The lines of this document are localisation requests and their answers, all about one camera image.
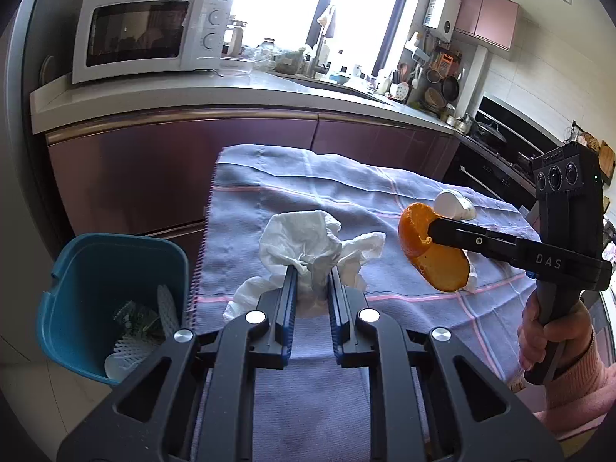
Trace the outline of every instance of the camera lens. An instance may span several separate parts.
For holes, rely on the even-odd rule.
[[[539,172],[539,175],[537,176],[537,185],[539,186],[540,191],[545,189],[545,174],[543,172]]]
[[[575,184],[575,182],[577,181],[577,168],[572,161],[567,163],[565,175],[567,176],[567,182],[569,182],[570,184]]]
[[[550,168],[549,174],[547,174],[547,176],[549,178],[549,186],[554,191],[558,191],[558,189],[561,188],[561,183],[562,183],[561,171],[559,170],[559,168],[556,166]]]

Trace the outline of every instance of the kitchen cabinet door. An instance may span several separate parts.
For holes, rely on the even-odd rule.
[[[319,121],[312,150],[316,154],[340,154],[366,165],[404,169],[438,178],[445,174],[455,153],[455,148],[445,150],[449,138],[448,134],[419,127]]]
[[[223,147],[310,148],[316,119],[226,118],[132,126],[49,147],[76,234],[143,234],[202,220]]]
[[[509,0],[483,0],[475,35],[510,49],[519,5]]]
[[[198,230],[186,234],[179,234],[177,236],[173,234],[157,236],[157,238],[164,238],[172,241],[184,250],[187,259],[189,259],[189,280],[192,279],[195,272],[195,265],[199,256],[199,247],[201,246],[201,241],[203,240],[204,228],[205,224],[203,224],[200,228],[197,228]]]
[[[460,12],[455,29],[469,34],[475,34],[481,4],[483,0],[460,0]]]

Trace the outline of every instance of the kitchen counter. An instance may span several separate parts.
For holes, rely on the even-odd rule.
[[[78,85],[71,84],[70,75],[65,75],[35,90],[30,106],[34,134],[111,115],[184,106],[318,109],[445,134],[454,132],[412,107],[304,87],[261,71],[223,77],[205,71],[157,73]]]

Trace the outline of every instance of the pot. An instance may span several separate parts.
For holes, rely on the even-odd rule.
[[[455,102],[460,95],[460,84],[453,76],[448,76],[440,84],[440,92],[447,102]]]
[[[522,154],[520,151],[517,152],[517,164],[520,165],[522,170],[524,170],[529,175],[533,175],[531,163],[531,158],[529,158],[525,154]]]
[[[458,132],[461,132],[464,135],[468,134],[468,131],[470,130],[470,126],[464,123],[463,119],[457,119],[454,127]]]
[[[498,132],[496,127],[475,121],[470,127],[469,136],[481,141],[499,154],[506,152],[507,140],[504,138],[503,134]]]

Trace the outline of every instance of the blue trash bin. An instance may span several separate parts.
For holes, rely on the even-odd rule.
[[[165,239],[125,234],[82,234],[56,260],[52,287],[39,305],[36,331],[47,356],[104,384],[105,358],[122,335],[113,320],[128,301],[158,312],[156,289],[167,285],[182,321],[189,292],[184,251]]]

